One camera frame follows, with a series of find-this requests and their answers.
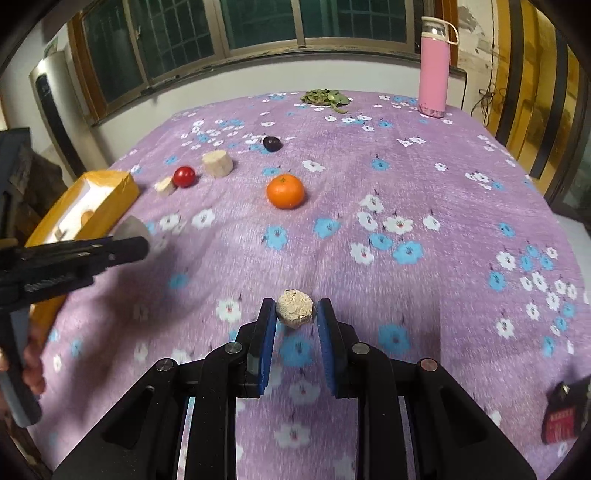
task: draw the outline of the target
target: cherry tomato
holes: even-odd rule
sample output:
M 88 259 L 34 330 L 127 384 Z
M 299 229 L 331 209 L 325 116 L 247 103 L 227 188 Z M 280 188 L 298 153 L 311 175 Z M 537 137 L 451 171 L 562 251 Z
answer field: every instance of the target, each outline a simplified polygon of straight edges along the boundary
M 173 175 L 173 183 L 182 189 L 190 187 L 195 182 L 195 171 L 191 167 L 179 167 Z

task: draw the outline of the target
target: red tag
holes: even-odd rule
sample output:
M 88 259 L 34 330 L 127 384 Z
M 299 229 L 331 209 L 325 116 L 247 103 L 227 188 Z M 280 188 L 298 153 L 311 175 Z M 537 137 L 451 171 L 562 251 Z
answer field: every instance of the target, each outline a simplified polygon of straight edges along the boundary
M 551 413 L 546 421 L 546 442 L 557 443 L 574 438 L 575 408 Z

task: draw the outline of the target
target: beige cookie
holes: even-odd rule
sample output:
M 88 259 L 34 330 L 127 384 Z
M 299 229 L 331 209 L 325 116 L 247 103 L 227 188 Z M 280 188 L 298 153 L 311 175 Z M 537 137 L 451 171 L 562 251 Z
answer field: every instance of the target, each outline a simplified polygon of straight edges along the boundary
M 314 302 L 298 290 L 286 290 L 277 299 L 277 318 L 293 329 L 314 322 Z

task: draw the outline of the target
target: window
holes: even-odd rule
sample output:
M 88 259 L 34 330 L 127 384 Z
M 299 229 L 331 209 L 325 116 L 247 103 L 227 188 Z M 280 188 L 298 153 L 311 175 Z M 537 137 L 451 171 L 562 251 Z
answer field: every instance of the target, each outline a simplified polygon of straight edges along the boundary
M 96 0 L 68 28 L 82 91 L 99 121 L 160 83 L 241 57 L 418 52 L 423 12 L 452 1 Z
M 300 8 L 306 37 L 406 43 L 404 0 L 300 0 Z
M 213 56 L 203 0 L 137 0 L 131 6 L 148 77 Z

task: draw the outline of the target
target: white wall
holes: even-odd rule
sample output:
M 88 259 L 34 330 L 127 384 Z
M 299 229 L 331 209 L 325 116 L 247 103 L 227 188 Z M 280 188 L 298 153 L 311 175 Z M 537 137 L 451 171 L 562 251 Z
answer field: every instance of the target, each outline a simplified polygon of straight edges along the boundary
M 241 96 L 316 88 L 417 96 L 418 76 L 418 66 L 375 60 L 308 59 L 246 66 L 154 95 L 114 116 L 95 131 L 105 155 L 117 159 L 182 109 Z M 451 77 L 447 103 L 460 107 L 463 92 L 464 81 Z
M 5 113 L 12 127 L 30 127 L 33 148 L 61 166 L 34 99 L 28 75 L 42 59 L 46 44 L 44 27 L 37 25 L 18 49 L 0 78 Z M 65 26 L 58 33 L 58 48 L 66 50 L 69 70 L 84 111 L 87 106 L 71 63 Z M 360 55 L 311 59 L 260 60 L 201 76 L 133 104 L 94 127 L 96 138 L 109 161 L 115 161 L 137 141 L 179 110 L 230 98 L 269 92 L 306 91 L 314 88 L 364 90 L 418 95 L 418 64 Z M 450 77 L 448 103 L 461 106 L 464 81 Z M 72 179 L 62 167 L 64 181 Z
M 488 88 L 491 70 L 492 81 L 494 82 L 496 78 L 498 65 L 496 0 L 492 2 L 491 0 L 458 0 L 457 7 L 460 34 L 457 66 L 467 73 L 464 110 L 470 112 L 480 99 L 479 90 L 486 91 Z M 478 121 L 483 120 L 480 106 L 475 109 L 473 117 Z

